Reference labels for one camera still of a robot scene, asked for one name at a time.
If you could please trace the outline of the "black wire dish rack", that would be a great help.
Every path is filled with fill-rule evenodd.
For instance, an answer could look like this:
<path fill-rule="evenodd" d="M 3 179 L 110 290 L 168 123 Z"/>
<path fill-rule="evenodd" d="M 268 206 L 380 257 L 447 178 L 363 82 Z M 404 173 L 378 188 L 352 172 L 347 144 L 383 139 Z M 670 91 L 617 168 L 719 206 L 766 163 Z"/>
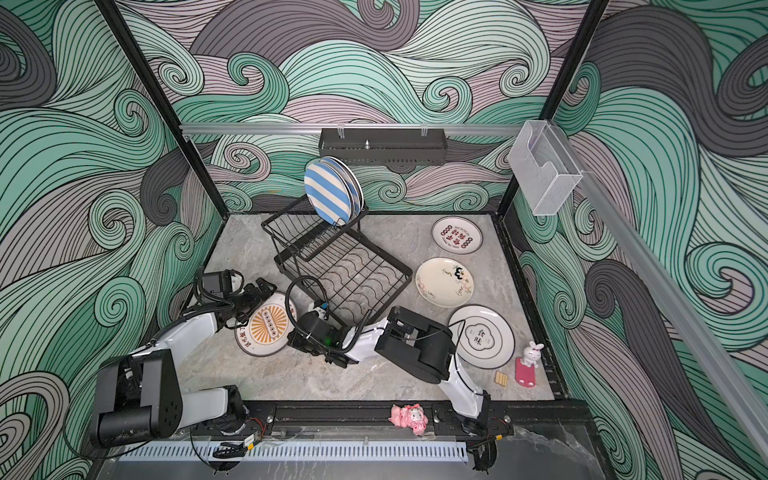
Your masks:
<path fill-rule="evenodd" d="M 314 300 L 325 298 L 336 324 L 351 327 L 385 315 L 410 282 L 413 270 L 375 245 L 361 231 L 360 221 L 333 226 L 303 196 L 262 221 L 277 249 L 278 270 L 293 280 L 310 275 L 321 286 L 302 280 L 297 287 Z"/>

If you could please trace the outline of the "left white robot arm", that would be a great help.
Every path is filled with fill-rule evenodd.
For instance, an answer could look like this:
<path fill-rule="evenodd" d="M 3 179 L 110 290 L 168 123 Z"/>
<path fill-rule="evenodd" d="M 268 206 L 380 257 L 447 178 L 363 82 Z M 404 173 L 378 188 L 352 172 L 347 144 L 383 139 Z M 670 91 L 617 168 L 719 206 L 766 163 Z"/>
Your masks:
<path fill-rule="evenodd" d="M 222 329 L 245 326 L 277 290 L 261 277 L 235 286 L 241 276 L 236 270 L 197 272 L 194 305 L 144 347 L 102 364 L 88 429 L 93 446 L 108 449 L 166 439 L 205 423 L 225 436 L 243 431 L 248 410 L 236 386 L 184 393 L 177 375 L 177 368 L 199 345 Z"/>

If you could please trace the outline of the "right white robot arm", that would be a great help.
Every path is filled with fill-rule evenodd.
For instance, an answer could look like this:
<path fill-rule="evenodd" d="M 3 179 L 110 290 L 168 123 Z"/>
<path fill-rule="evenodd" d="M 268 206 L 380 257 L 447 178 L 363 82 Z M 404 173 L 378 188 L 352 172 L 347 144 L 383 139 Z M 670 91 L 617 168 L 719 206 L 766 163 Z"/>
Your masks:
<path fill-rule="evenodd" d="M 298 285 L 312 283 L 321 297 L 297 317 L 290 306 Z M 288 345 L 345 368 L 383 358 L 415 379 L 436 385 L 446 395 L 462 429 L 470 436 L 488 432 L 490 394 L 473 381 L 457 353 L 457 342 L 448 325 L 433 321 L 402 306 L 394 306 L 381 320 L 365 319 L 340 329 L 329 323 L 329 296 L 320 279 L 300 275 L 284 293 L 284 309 L 293 330 Z"/>

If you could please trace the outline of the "orange sunburst plate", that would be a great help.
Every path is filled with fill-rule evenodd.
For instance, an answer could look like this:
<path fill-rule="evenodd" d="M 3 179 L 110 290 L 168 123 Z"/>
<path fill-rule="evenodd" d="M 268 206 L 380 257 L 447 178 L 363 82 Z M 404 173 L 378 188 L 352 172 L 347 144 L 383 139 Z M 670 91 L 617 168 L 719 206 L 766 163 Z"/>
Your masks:
<path fill-rule="evenodd" d="M 267 357 L 282 350 L 294 325 L 285 309 L 285 295 L 276 292 L 258 307 L 244 327 L 235 330 L 237 346 L 254 357 Z"/>
<path fill-rule="evenodd" d="M 357 186 L 355 184 L 355 181 L 352 177 L 351 170 L 339 159 L 336 160 L 336 163 L 340 166 L 341 170 L 343 171 L 344 175 L 347 178 L 348 186 L 351 188 L 351 196 L 353 200 L 353 214 L 352 218 L 356 218 L 361 212 L 360 212 L 360 201 L 358 197 L 358 191 Z"/>

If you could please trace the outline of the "blue striped plate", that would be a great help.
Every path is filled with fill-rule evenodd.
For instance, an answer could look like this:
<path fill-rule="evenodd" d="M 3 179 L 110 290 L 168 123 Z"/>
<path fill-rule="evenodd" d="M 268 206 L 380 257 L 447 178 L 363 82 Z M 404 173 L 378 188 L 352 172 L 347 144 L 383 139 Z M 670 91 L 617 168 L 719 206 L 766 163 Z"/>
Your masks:
<path fill-rule="evenodd" d="M 346 185 L 329 165 L 310 163 L 304 174 L 307 198 L 327 223 L 346 225 L 352 218 L 352 200 Z"/>
<path fill-rule="evenodd" d="M 364 191 L 363 191 L 363 188 L 362 188 L 362 185 L 361 185 L 360 181 L 357 178 L 357 175 L 354 172 L 352 172 L 352 177 L 353 177 L 353 180 L 355 181 L 355 184 L 357 186 L 358 197 L 359 197 L 359 201 L 360 201 L 359 202 L 360 203 L 360 212 L 362 212 L 365 209 Z"/>

